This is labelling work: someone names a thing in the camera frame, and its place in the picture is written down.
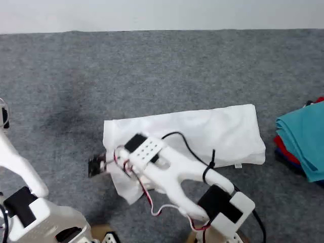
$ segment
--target white cloth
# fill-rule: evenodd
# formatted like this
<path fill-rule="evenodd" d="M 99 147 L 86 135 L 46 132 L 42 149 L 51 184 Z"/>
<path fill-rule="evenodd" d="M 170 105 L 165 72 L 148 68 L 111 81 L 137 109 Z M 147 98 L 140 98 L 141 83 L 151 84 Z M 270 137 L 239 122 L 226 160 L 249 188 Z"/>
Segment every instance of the white cloth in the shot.
<path fill-rule="evenodd" d="M 215 149 L 215 167 L 238 163 L 261 165 L 265 162 L 265 145 L 260 137 L 256 110 L 252 104 L 106 120 L 103 144 L 111 152 L 118 145 L 127 143 L 136 133 L 160 138 L 174 131 L 183 133 L 191 149 L 206 163 L 210 162 Z M 193 158 L 179 135 L 166 138 L 166 142 L 180 153 Z M 117 170 L 120 169 L 114 164 L 108 168 L 118 194 L 129 204 L 134 203 L 142 194 L 140 188 Z"/>

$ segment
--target black cable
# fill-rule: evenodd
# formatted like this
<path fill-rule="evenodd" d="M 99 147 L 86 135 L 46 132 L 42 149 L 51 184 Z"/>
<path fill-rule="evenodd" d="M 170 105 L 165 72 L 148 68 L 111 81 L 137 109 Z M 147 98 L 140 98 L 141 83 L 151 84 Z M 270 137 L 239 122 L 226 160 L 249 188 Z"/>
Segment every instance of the black cable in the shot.
<path fill-rule="evenodd" d="M 186 138 L 185 138 L 185 136 L 181 133 L 181 132 L 172 132 L 172 133 L 168 133 L 168 134 L 166 134 L 166 135 L 164 135 L 163 137 L 162 137 L 162 139 L 164 139 L 164 138 L 166 138 L 166 137 L 168 137 L 168 136 L 170 136 L 170 135 L 173 135 L 173 134 L 179 134 L 179 135 L 181 135 L 181 137 L 183 138 L 183 141 L 184 141 L 184 143 L 186 144 L 186 147 L 187 147 L 187 149 L 189 150 L 189 152 L 199 161 L 199 162 L 201 162 L 201 163 L 203 163 L 203 164 L 205 164 L 207 167 L 209 167 L 209 165 L 207 165 L 202 159 L 200 159 L 192 150 L 191 150 L 191 148 L 190 148 L 190 146 L 189 146 L 189 144 L 188 144 L 188 142 L 187 142 L 187 140 L 186 140 Z M 214 150 L 213 150 L 213 159 L 212 159 L 212 162 L 214 161 L 214 159 L 215 159 L 215 152 L 214 152 Z M 236 190 L 236 191 L 241 191 L 235 184 L 233 184 L 234 185 L 234 189 Z M 258 213 L 257 213 L 257 211 L 254 209 L 253 211 L 252 211 L 252 213 L 253 213 L 253 216 L 255 217 L 255 219 L 258 221 L 258 224 L 259 224 L 259 226 L 260 226 L 260 228 L 261 228 L 261 230 L 262 230 L 262 233 L 263 233 L 263 243 L 266 243 L 266 241 L 267 241 L 267 231 L 266 231 L 266 229 L 265 229 L 265 226 L 264 226 L 264 224 L 263 224 L 263 222 L 261 221 L 261 219 L 260 219 L 260 217 L 259 217 L 259 215 L 258 215 Z"/>
<path fill-rule="evenodd" d="M 234 189 L 235 189 L 235 191 L 241 191 L 236 185 L 234 185 Z M 260 217 L 259 217 L 259 215 L 258 215 L 258 213 L 257 213 L 257 211 L 255 209 L 252 211 L 252 213 L 253 213 L 253 216 L 255 217 L 255 219 L 258 221 L 258 224 L 260 225 L 260 228 L 262 230 L 263 243 L 266 243 L 267 242 L 267 231 L 265 229 L 265 226 L 264 226 L 262 220 L 260 219 Z"/>
<path fill-rule="evenodd" d="M 202 174 L 202 181 L 207 184 L 206 182 L 206 174 L 210 169 L 213 169 L 215 166 L 215 150 L 213 149 L 213 155 L 212 155 L 212 160 L 209 163 L 209 165 L 206 167 L 205 171 Z"/>
<path fill-rule="evenodd" d="M 4 232 L 4 238 L 2 240 L 2 243 L 7 243 L 8 233 L 9 233 L 8 215 L 6 214 L 6 209 L 1 204 L 0 204 L 0 210 L 4 216 L 4 221 L 5 221 L 5 232 Z"/>
<path fill-rule="evenodd" d="M 185 136 L 182 134 L 182 133 L 180 133 L 180 132 L 172 132 L 172 133 L 168 133 L 168 134 L 166 134 L 166 135 L 164 135 L 163 137 L 162 137 L 162 139 L 164 139 L 164 138 L 167 138 L 168 136 L 170 136 L 170 135 L 173 135 L 173 134 L 179 134 L 181 137 L 182 137 L 182 139 L 183 139 L 183 141 L 184 141 L 184 143 L 186 144 L 186 146 L 187 146 L 187 149 L 189 150 L 189 152 L 199 161 L 199 162 L 201 162 L 201 163 L 203 163 L 203 164 L 205 164 L 206 166 L 208 166 L 205 162 L 203 162 L 202 161 L 202 159 L 201 158 L 199 158 L 192 150 L 191 150 L 191 148 L 190 148 L 190 146 L 189 146 L 189 144 L 188 144 L 188 142 L 187 142 L 187 139 L 185 138 Z"/>

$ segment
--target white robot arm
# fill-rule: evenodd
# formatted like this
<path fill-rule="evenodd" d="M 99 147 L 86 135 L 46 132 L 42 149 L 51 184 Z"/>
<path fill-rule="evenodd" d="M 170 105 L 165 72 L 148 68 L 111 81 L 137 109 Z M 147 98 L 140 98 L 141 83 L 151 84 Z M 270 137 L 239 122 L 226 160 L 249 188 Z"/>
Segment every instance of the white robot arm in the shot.
<path fill-rule="evenodd" d="M 204 238 L 210 241 L 206 242 L 240 242 L 236 232 L 255 204 L 241 192 L 233 195 L 233 184 L 216 171 L 204 173 L 206 165 L 188 159 L 169 147 L 164 140 L 142 134 L 136 134 L 118 149 L 114 160 L 128 176 L 138 179 L 142 186 L 143 179 L 150 188 L 165 193 L 191 222 L 193 219 L 208 221 L 210 227 L 204 232 Z M 181 182 L 185 179 L 202 182 L 203 174 L 211 187 L 196 204 L 185 195 Z"/>
<path fill-rule="evenodd" d="M 0 167 L 20 175 L 23 187 L 4 201 L 9 215 L 9 239 L 20 243 L 98 243 L 84 216 L 70 207 L 44 199 L 47 186 L 21 157 L 0 128 Z"/>

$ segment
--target stack of clothes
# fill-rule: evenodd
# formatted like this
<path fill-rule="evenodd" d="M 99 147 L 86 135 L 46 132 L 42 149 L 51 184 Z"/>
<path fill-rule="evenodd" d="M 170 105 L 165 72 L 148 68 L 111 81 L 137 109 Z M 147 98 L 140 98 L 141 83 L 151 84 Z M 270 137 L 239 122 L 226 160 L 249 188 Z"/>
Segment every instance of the stack of clothes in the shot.
<path fill-rule="evenodd" d="M 309 182 L 324 186 L 324 97 L 280 116 L 274 142 L 276 159 Z"/>

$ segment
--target blue cloth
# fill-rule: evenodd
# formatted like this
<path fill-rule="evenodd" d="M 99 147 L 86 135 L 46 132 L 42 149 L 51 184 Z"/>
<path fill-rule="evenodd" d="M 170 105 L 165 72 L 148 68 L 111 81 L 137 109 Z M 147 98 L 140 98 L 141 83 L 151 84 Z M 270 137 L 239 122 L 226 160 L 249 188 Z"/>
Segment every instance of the blue cloth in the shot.
<path fill-rule="evenodd" d="M 324 102 L 280 116 L 277 133 L 310 182 L 324 179 Z"/>

